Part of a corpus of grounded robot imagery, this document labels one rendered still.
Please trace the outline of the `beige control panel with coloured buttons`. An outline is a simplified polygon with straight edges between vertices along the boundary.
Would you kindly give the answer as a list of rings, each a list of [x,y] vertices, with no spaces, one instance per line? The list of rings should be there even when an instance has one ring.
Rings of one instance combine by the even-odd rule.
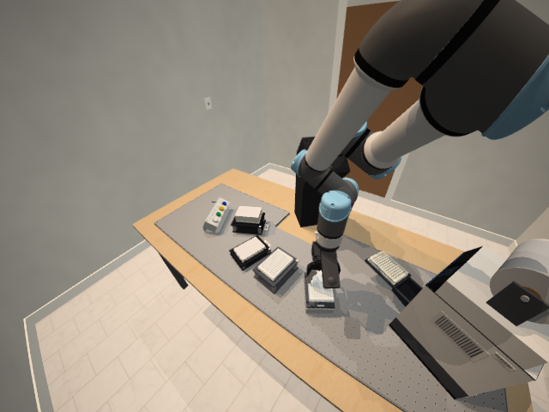
[[[212,203],[216,204],[208,215],[208,218],[204,222],[203,230],[205,233],[220,233],[220,230],[222,229],[226,218],[231,210],[231,208],[228,208],[230,202],[219,197],[217,202],[212,201]]]

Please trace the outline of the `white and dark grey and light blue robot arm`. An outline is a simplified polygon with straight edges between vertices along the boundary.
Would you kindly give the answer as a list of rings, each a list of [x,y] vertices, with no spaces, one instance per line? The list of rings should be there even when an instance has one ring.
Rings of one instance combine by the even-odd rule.
[[[478,130],[498,140],[549,110],[549,25],[516,0],[401,0],[371,28],[353,61],[309,149],[291,164],[323,195],[314,234],[325,248],[341,244],[359,194],[353,179],[332,171],[345,156],[382,179],[403,155],[444,135]],[[366,128],[410,77],[424,86],[419,101],[384,131]]]

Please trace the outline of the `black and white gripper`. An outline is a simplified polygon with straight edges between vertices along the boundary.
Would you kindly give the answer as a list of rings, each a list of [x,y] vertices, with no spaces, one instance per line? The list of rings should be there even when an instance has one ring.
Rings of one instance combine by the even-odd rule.
[[[325,248],[321,245],[319,245],[316,241],[312,241],[312,248],[311,248],[311,255],[312,255],[312,261],[307,265],[307,284],[311,283],[311,280],[313,280],[313,276],[317,274],[317,271],[322,270],[321,266],[321,258],[320,258],[320,250],[325,252],[333,252],[336,251],[339,248]],[[313,249],[313,250],[312,250]],[[313,257],[314,255],[314,257]],[[317,257],[317,258],[316,258]]]

